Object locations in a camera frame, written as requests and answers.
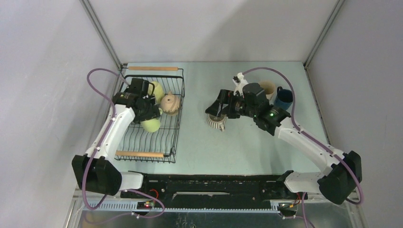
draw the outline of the dish rack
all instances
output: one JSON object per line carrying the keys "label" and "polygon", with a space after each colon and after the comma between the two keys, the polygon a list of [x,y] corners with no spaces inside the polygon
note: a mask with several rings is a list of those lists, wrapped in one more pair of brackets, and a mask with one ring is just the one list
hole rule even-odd
{"label": "dish rack", "polygon": [[125,79],[142,78],[149,82],[156,81],[164,89],[180,98],[177,115],[170,116],[162,113],[160,117],[160,129],[154,133],[145,131],[140,124],[131,123],[127,128],[116,152],[116,160],[141,161],[141,162],[176,162],[176,146],[178,144],[179,128],[181,125],[183,98],[185,97],[185,84],[183,69],[177,67],[140,67],[129,66],[129,70],[163,70],[181,71],[181,76],[170,75],[126,75]]}

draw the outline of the beige teapot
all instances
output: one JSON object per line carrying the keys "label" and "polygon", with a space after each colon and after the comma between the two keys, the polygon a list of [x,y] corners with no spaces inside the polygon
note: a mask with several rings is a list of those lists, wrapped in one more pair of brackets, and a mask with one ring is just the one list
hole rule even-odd
{"label": "beige teapot", "polygon": [[168,115],[176,115],[179,112],[181,100],[178,96],[173,95],[171,91],[161,100],[161,109]]}

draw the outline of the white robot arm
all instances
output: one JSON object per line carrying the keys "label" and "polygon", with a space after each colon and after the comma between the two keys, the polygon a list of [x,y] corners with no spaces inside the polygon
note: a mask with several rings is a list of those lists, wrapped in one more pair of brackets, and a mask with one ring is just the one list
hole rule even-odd
{"label": "white robot arm", "polygon": [[[92,146],[84,155],[76,155],[73,158],[72,166],[80,188],[88,165],[90,165],[86,177],[88,191],[115,195],[120,190],[139,189],[142,186],[142,174],[120,172],[115,168],[114,162],[116,150],[130,123],[139,123],[160,116],[155,97],[148,95],[149,85],[146,80],[133,78],[124,92],[117,93],[113,97],[115,115],[113,116],[111,107],[108,118]],[[90,157],[93,157],[93,160],[88,164]]]}
{"label": "white robot arm", "polygon": [[[258,83],[248,83],[242,74],[234,77],[233,81],[236,84],[236,91],[220,90],[216,101],[205,112],[214,116],[226,115],[229,119],[236,119],[241,115],[253,118],[260,129],[293,145],[319,168],[320,172],[314,173],[294,171],[284,173],[280,177],[280,181],[284,182],[290,192],[321,193],[333,203],[343,203],[356,184],[339,159],[348,165],[358,181],[361,182],[360,156],[354,151],[344,153],[312,137],[312,134],[309,134],[298,123],[293,123],[288,112],[270,105],[264,90]],[[326,145],[332,154],[318,143]]]}

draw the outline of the white wall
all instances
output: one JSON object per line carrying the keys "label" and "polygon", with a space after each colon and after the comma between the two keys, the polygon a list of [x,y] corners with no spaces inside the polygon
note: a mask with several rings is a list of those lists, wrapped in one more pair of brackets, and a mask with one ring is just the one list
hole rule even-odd
{"label": "white wall", "polygon": [[[86,74],[114,64],[79,1],[2,1],[0,21],[0,226],[62,227],[71,160],[107,109]],[[112,77],[93,80],[111,93]]]}
{"label": "white wall", "polygon": [[124,63],[303,61],[337,0],[93,0]]}
{"label": "white wall", "polygon": [[401,227],[403,1],[346,1],[309,70],[331,142],[361,155],[370,227]]}

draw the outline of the table surface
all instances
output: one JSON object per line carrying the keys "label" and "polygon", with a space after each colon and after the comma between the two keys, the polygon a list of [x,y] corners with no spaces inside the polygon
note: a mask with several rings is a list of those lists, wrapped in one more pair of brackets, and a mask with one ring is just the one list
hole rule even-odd
{"label": "table surface", "polygon": [[[256,175],[283,174],[287,170],[315,172],[319,169],[298,149],[259,129],[242,116],[227,120],[221,132],[207,125],[204,110],[220,89],[234,90],[232,78],[254,67],[270,67],[283,73],[296,93],[295,118],[318,139],[326,141],[309,82],[301,62],[189,62],[131,63],[129,66],[179,67],[184,69],[186,97],[183,101],[176,163],[117,161],[120,171],[163,174]],[[131,71],[128,74],[179,75],[172,71]],[[270,80],[289,88],[276,73],[257,70],[245,75],[251,82]]]}

